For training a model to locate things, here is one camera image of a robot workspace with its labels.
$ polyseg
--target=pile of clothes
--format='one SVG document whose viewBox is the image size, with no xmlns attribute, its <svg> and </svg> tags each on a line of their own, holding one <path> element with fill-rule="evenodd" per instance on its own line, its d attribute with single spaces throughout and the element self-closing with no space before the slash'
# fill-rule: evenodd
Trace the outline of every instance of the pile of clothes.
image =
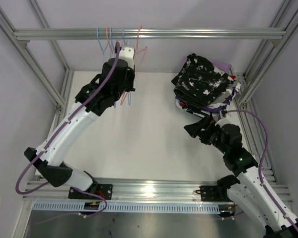
<svg viewBox="0 0 298 238">
<path fill-rule="evenodd" d="M 198 117 L 221 118 L 226 107 L 240 90 L 240 82 L 229 76 L 230 65 L 210 62 L 202 56 L 191 54 L 181 71 L 171 81 L 175 88 L 177 106 Z"/>
</svg>

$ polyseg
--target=metal floor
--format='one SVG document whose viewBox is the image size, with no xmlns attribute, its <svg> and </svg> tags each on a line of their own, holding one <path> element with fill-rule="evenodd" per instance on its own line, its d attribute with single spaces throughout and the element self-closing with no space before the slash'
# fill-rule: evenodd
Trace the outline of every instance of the metal floor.
<svg viewBox="0 0 298 238">
<path fill-rule="evenodd" d="M 36 225 L 63 212 L 33 211 L 24 238 L 261 238 L 261 227 L 245 214 L 235 221 L 207 214 L 102 213 L 71 215 Z"/>
</svg>

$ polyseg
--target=black garment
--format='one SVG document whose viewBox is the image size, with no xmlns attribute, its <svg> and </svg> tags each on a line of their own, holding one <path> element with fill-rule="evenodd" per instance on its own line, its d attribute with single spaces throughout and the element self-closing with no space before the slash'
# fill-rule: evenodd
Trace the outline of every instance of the black garment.
<svg viewBox="0 0 298 238">
<path fill-rule="evenodd" d="M 175 85 L 177 96 L 201 108 L 211 104 L 234 80 L 206 58 L 191 54 L 171 82 Z"/>
</svg>

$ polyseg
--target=robotic arm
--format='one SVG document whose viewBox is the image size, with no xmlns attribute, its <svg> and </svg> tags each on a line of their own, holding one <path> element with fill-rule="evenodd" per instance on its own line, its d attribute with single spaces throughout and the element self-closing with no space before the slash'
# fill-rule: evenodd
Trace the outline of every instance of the robotic arm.
<svg viewBox="0 0 298 238">
<path fill-rule="evenodd" d="M 113 73 L 99 93 L 79 109 L 105 80 L 113 66 L 114 59 L 106 62 L 103 65 L 102 73 L 96 75 L 89 84 L 82 87 L 75 97 L 75 103 L 54 132 L 35 149 L 27 148 L 25 150 L 24 155 L 29 161 L 43 152 L 34 166 L 52 186 L 58 187 L 65 184 L 82 191 L 91 193 L 95 191 L 97 181 L 90 174 L 71 168 L 63 160 L 74 142 L 92 122 L 101 116 L 108 107 L 113 106 L 124 92 L 135 90 L 133 88 L 134 56 L 134 47 L 123 46 Z"/>
<path fill-rule="evenodd" d="M 223 197 L 234 201 L 260 224 L 266 230 L 265 238 L 298 237 L 294 228 L 294 225 L 298 228 L 298 217 L 286 207 L 265 177 L 260 179 L 258 163 L 242 147 L 242 135 L 237 125 L 226 118 L 217 123 L 212 118 L 204 118 L 184 128 L 191 137 L 198 136 L 201 143 L 213 145 L 224 154 L 224 163 L 234 175 L 220 179 L 217 191 L 225 193 Z"/>
</svg>

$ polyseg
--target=perforated white strip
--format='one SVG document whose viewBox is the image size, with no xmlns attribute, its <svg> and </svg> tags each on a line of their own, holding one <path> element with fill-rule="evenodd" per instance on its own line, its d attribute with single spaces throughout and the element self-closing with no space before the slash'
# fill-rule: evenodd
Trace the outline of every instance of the perforated white strip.
<svg viewBox="0 0 298 238">
<path fill-rule="evenodd" d="M 84 209 L 84 202 L 37 201 L 33 210 L 44 211 L 91 211 Z M 108 202 L 105 212 L 137 213 L 191 213 L 218 214 L 219 206 L 214 204 L 161 204 L 161 203 L 115 203 Z"/>
</svg>

